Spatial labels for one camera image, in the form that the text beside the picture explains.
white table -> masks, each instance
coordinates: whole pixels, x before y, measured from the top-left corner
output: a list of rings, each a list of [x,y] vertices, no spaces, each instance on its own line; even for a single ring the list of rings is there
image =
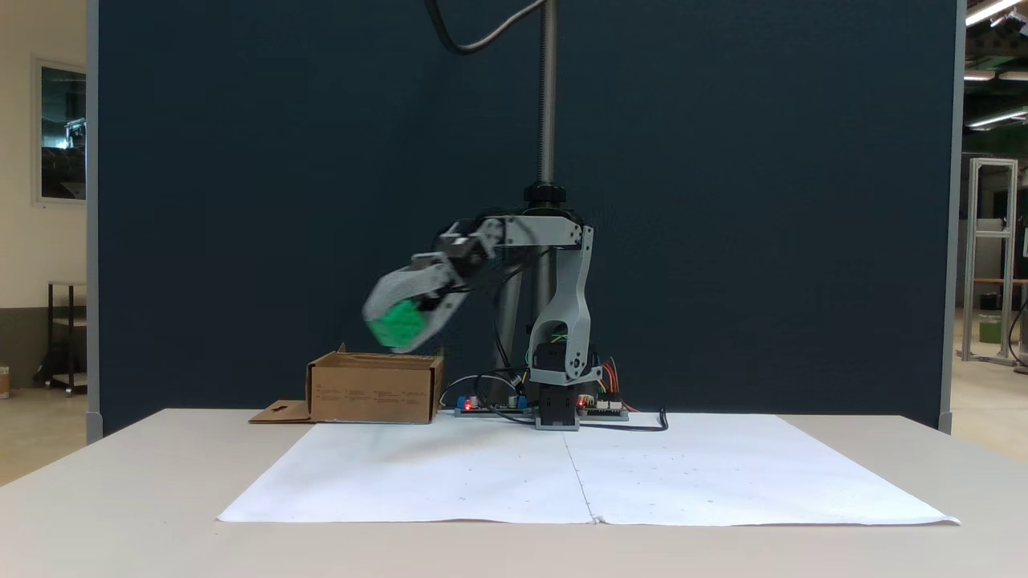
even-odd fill
[[[254,413],[164,410],[0,487],[0,575],[1028,576],[1028,466],[901,418],[784,417],[963,526],[216,521],[310,427]]]

green bucket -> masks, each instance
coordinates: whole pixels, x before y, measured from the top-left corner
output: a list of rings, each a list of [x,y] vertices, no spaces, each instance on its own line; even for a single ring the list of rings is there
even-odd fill
[[[983,344],[998,344],[1003,340],[1001,319],[998,315],[983,315],[979,318],[978,335]]]

fluorescent light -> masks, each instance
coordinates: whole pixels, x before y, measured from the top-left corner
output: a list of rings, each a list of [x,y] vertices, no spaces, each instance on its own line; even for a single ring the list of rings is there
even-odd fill
[[[992,80],[996,77],[996,73],[991,70],[964,70],[964,80],[972,82],[981,82],[983,80]]]
[[[986,124],[992,124],[993,122],[999,122],[1000,120],[1006,120],[1008,118],[1014,118],[1016,116],[1021,116],[1024,113],[1025,113],[1024,108],[1019,108],[1017,110],[1007,111],[1007,112],[1004,112],[1002,114],[996,114],[996,115],[993,115],[993,116],[986,116],[985,118],[982,118],[981,120],[976,120],[974,122],[968,122],[967,123],[967,128],[968,129],[974,129],[976,127],[984,127]]]
[[[974,12],[967,14],[967,26],[978,24],[997,12],[1001,12],[1011,6],[1020,3],[1021,0],[997,0],[992,4],[978,8]]]

paper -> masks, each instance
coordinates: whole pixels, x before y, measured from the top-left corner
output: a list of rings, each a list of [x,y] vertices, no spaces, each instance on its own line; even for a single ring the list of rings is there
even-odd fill
[[[449,416],[318,424],[219,519],[592,521],[559,433]]]
[[[632,423],[656,423],[633,413]],[[951,520],[774,416],[669,413],[669,429],[565,442],[597,521],[663,526]]]
[[[548,432],[447,414],[426,426],[319,424],[219,519],[955,521],[776,417],[675,413],[668,421],[666,432]],[[632,423],[657,420],[633,413]]]

wall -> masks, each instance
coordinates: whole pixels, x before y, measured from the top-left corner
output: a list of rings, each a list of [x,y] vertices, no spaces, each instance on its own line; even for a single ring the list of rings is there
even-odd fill
[[[520,2],[447,4],[477,38]],[[938,425],[956,3],[565,0],[561,20],[557,180],[596,227],[593,341],[629,401]],[[302,396],[339,341],[379,351],[376,279],[535,176],[537,16],[468,59],[413,1],[100,23],[107,431]],[[489,367],[485,287],[439,339],[449,377]]]
[[[85,0],[0,0],[0,362],[31,385],[46,282],[85,278],[85,207],[32,204],[31,57],[85,65]]]

